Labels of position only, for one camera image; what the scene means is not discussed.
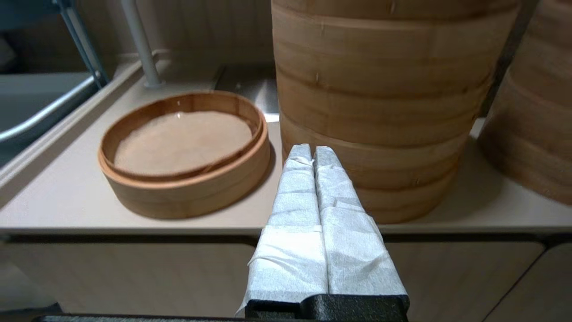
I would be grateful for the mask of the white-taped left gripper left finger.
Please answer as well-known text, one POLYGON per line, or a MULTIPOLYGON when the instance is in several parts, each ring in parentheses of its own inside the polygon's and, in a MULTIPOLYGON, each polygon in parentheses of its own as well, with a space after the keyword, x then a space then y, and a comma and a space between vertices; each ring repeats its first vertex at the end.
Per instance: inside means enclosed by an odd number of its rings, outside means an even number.
POLYGON ((238 314, 245 314, 252 300, 301 302, 328 291, 325 243, 308 144, 290 150, 272 212, 248 268, 238 314))

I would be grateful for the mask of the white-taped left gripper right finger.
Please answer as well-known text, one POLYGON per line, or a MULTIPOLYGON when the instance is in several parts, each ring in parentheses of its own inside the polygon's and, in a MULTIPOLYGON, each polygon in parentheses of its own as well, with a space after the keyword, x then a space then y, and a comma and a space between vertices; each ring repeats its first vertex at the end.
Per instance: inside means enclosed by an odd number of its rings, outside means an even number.
POLYGON ((313 167, 329 292, 408 297, 376 222, 333 149, 316 147, 313 167))

